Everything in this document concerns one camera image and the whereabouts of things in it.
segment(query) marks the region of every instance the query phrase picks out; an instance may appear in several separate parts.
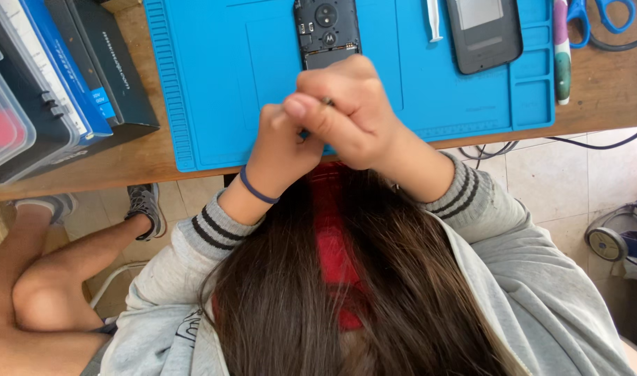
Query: gray hoodie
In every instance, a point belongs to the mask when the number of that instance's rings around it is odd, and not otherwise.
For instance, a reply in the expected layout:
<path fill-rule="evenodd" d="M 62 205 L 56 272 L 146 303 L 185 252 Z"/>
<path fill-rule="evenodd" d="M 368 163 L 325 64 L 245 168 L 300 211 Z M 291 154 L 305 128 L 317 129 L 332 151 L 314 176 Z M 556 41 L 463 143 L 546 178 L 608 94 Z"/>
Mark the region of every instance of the gray hoodie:
<path fill-rule="evenodd" d="M 490 175 L 453 161 L 450 190 L 419 205 L 442 221 L 460 270 L 508 350 L 532 375 L 634 376 L 604 300 L 583 270 Z M 171 245 L 130 285 L 103 375 L 229 374 L 196 297 L 203 278 L 256 226 L 232 220 L 219 194 L 174 228 Z"/>

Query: tile floor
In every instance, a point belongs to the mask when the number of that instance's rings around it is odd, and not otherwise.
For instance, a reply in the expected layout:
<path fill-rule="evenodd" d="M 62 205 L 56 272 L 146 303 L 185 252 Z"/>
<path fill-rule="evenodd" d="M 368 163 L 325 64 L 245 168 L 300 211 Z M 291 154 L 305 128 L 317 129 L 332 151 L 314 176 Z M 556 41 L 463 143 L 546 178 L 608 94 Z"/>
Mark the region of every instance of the tile floor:
<path fill-rule="evenodd" d="M 636 130 L 565 137 L 604 145 L 623 140 Z M 503 146 L 501 142 L 490 144 L 487 150 L 495 151 Z M 467 160 L 457 149 L 447 151 L 475 167 L 476 161 Z M 474 148 L 468 151 L 476 154 Z M 613 150 L 589 150 L 547 139 L 524 140 L 512 152 L 484 160 L 480 169 L 492 174 L 503 188 L 527 205 L 535 222 L 548 229 L 557 246 L 595 281 L 616 321 L 627 321 L 624 318 L 632 304 L 637 304 L 637 298 L 632 298 L 637 296 L 637 282 L 613 276 L 622 266 L 601 260 L 583 243 L 582 236 L 599 213 L 637 199 L 637 140 Z M 161 207 L 169 225 L 197 214 L 222 186 L 222 177 L 162 183 Z M 65 224 L 71 240 L 122 221 L 129 204 L 123 187 L 76 195 L 80 209 Z M 111 267 L 87 282 L 90 291 L 94 294 L 114 269 L 131 261 L 149 260 L 168 242 L 169 236 L 165 236 L 130 245 Z M 98 304 L 101 316 L 125 309 L 124 297 L 134 275 L 137 272 L 131 270 L 114 280 Z"/>

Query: chair wheel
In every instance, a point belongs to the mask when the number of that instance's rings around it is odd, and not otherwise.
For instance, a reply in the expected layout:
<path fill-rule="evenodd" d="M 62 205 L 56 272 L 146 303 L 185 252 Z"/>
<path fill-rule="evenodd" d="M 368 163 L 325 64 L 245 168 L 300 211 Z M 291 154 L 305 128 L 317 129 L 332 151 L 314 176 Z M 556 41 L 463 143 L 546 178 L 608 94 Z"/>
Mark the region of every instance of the chair wheel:
<path fill-rule="evenodd" d="M 620 234 L 606 227 L 588 233 L 588 243 L 599 257 L 606 261 L 619 261 L 627 257 L 627 244 Z"/>

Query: camera module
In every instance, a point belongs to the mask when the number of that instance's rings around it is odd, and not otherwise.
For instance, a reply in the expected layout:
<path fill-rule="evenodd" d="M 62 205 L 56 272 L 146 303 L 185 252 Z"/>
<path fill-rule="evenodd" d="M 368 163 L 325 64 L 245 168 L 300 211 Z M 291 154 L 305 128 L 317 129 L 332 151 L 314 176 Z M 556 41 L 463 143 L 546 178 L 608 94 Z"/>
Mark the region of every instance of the camera module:
<path fill-rule="evenodd" d="M 337 9 L 330 4 L 322 4 L 316 10 L 316 22 L 323 28 L 329 28 L 337 22 Z"/>

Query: blue scissors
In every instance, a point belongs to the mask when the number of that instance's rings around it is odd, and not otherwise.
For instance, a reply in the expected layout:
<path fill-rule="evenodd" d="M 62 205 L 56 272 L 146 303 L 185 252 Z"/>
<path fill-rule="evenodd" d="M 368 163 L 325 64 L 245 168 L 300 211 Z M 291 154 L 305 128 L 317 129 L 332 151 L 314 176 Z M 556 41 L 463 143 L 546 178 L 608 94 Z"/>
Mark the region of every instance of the blue scissors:
<path fill-rule="evenodd" d="M 586 0 L 573 0 L 571 5 L 569 6 L 569 10 L 567 11 L 567 22 L 572 19 L 580 19 L 583 24 L 583 40 L 581 43 L 571 43 L 570 46 L 572 48 L 583 48 L 588 44 L 590 40 L 590 20 L 588 19 L 588 9 L 585 5 Z M 597 3 L 597 8 L 599 9 L 599 16 L 602 19 L 602 23 L 611 33 L 620 34 L 623 31 L 629 29 L 634 22 L 634 17 L 637 15 L 637 8 L 634 5 L 633 0 L 595 0 Z M 627 22 L 621 27 L 617 27 L 611 22 L 611 19 L 608 17 L 607 6 L 611 3 L 620 2 L 627 6 L 629 10 L 629 19 Z"/>

